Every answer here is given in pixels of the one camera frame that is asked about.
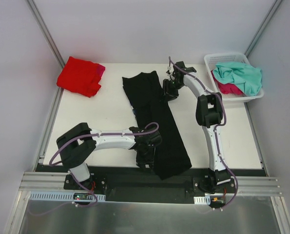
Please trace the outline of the black daisy t-shirt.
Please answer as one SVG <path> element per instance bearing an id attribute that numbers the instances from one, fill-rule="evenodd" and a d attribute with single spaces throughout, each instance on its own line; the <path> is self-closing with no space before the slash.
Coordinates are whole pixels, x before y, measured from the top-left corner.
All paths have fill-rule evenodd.
<path id="1" fill-rule="evenodd" d="M 177 176 L 192 167 L 156 71 L 122 78 L 123 90 L 133 108 L 137 125 L 159 124 L 162 142 L 155 149 L 153 171 L 160 179 Z"/>

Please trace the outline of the pink t-shirt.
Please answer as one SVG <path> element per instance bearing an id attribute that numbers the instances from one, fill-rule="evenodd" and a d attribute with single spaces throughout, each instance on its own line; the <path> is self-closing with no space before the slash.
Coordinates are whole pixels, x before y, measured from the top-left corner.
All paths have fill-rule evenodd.
<path id="1" fill-rule="evenodd" d="M 101 78 L 104 72 L 105 72 L 105 67 L 101 64 L 98 64 L 96 68 L 96 76 L 98 78 Z"/>

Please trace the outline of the red t-shirt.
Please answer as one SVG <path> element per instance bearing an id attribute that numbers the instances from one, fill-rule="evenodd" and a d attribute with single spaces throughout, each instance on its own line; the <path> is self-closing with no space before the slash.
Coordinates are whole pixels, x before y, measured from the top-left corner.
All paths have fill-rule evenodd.
<path id="1" fill-rule="evenodd" d="M 57 86 L 91 98 L 100 90 L 101 78 L 96 76 L 99 63 L 69 57 L 57 79 Z"/>

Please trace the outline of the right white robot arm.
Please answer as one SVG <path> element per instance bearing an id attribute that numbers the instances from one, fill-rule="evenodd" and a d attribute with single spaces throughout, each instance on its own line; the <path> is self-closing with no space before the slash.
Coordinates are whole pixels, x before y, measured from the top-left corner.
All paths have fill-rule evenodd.
<path id="1" fill-rule="evenodd" d="M 167 79 L 163 80 L 165 102 L 176 99 L 179 89 L 188 87 L 197 98 L 195 118 L 202 127 L 209 152 L 209 174 L 198 182 L 198 189 L 209 194 L 220 192 L 231 181 L 231 174 L 224 159 L 220 127 L 226 124 L 226 112 L 219 93 L 210 90 L 198 77 L 194 67 L 183 61 L 169 60 Z"/>

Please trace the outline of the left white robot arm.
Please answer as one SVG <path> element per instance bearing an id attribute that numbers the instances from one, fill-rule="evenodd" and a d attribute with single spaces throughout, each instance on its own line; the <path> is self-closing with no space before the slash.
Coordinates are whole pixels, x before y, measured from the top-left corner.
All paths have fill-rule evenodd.
<path id="1" fill-rule="evenodd" d="M 82 190 L 92 184 L 91 174 L 85 160 L 94 152 L 106 149 L 136 151 L 136 165 L 140 168 L 153 168 L 155 149 L 162 143 L 159 124 L 151 122 L 143 129 L 130 127 L 115 132 L 91 129 L 82 122 L 61 135 L 56 144 L 58 151 L 50 159 L 50 165 L 62 163 Z"/>

